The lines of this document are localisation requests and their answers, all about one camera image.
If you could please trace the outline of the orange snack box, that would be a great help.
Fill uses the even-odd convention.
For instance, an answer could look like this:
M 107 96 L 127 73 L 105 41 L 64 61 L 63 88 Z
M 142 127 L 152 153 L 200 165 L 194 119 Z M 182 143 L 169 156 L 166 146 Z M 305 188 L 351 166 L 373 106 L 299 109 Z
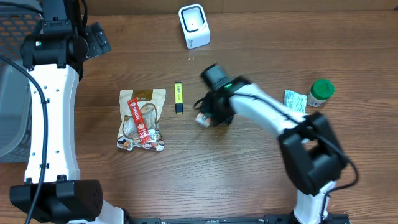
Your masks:
M 207 115 L 203 113 L 198 113 L 195 118 L 195 122 L 203 127 L 208 128 L 211 124 L 211 118 L 207 117 Z

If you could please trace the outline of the yellow black marker pen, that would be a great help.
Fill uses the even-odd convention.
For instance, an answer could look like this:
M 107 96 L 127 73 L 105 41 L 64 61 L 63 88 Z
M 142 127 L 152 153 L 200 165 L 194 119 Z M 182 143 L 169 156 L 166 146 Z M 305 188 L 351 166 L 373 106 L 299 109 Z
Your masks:
M 181 82 L 175 82 L 175 113 L 183 114 L 183 88 Z

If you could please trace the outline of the beige PanTree snack pouch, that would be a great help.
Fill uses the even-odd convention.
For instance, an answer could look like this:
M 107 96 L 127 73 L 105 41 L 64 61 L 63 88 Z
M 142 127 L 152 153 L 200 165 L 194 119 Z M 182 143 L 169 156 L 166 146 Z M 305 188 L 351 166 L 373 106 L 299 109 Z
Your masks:
M 147 126 L 151 140 L 141 144 L 137 133 L 128 101 L 136 98 L 144 122 Z M 164 139 L 159 131 L 159 121 L 166 98 L 165 89 L 150 90 L 121 90 L 119 93 L 119 110 L 121 124 L 119 127 L 116 145 L 118 148 L 131 151 L 135 148 L 147 149 L 150 151 L 163 151 Z

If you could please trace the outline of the teal tissue pack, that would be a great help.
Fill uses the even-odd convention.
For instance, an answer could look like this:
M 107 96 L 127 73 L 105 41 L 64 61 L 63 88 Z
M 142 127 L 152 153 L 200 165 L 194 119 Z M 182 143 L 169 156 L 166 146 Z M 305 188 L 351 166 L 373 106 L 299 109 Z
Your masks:
M 285 90 L 284 105 L 289 109 L 304 113 L 307 106 L 307 96 L 292 90 Z

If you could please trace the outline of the red Nescafe coffee stick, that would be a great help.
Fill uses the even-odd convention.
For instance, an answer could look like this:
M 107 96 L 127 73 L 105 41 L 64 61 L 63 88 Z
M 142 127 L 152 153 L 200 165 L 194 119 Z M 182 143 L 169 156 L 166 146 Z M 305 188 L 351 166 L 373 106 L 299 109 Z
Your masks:
M 145 144 L 149 142 L 151 138 L 147 126 L 144 122 L 144 118 L 142 117 L 141 111 L 139 109 L 138 101 L 136 98 L 132 98 L 127 103 L 131 111 L 134 123 L 136 125 L 137 133 L 139 135 L 139 140 L 141 144 Z

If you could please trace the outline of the green lid jar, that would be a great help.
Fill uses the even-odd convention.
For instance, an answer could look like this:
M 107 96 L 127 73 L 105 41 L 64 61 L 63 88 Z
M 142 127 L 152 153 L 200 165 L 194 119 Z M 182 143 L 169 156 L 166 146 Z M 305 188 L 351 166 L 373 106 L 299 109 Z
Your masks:
M 334 94 L 335 87 L 327 79 L 315 81 L 307 94 L 307 104 L 312 107 L 324 105 Z

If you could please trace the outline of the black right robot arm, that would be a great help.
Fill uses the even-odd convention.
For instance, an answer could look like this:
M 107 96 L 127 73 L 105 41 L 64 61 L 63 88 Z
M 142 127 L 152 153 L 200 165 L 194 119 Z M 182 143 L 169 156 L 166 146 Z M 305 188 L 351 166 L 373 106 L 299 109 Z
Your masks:
M 286 173 L 297 188 L 297 202 L 289 214 L 265 215 L 263 223 L 349 223 L 347 215 L 327 210 L 348 157 L 324 115 L 289 109 L 255 83 L 229 77 L 216 63 L 200 76 L 209 91 L 196 105 L 212 126 L 244 116 L 279 143 Z

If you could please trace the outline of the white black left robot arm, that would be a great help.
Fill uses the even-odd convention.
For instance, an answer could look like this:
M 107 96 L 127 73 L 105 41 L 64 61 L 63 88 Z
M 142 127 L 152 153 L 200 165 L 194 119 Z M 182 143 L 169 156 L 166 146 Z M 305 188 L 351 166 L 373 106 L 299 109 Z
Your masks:
M 75 152 L 74 105 L 83 64 L 110 51 L 84 0 L 44 1 L 39 31 L 21 45 L 19 71 L 31 91 L 30 156 L 24 183 L 10 189 L 27 221 L 130 223 L 127 211 L 103 198 L 98 180 L 83 180 Z

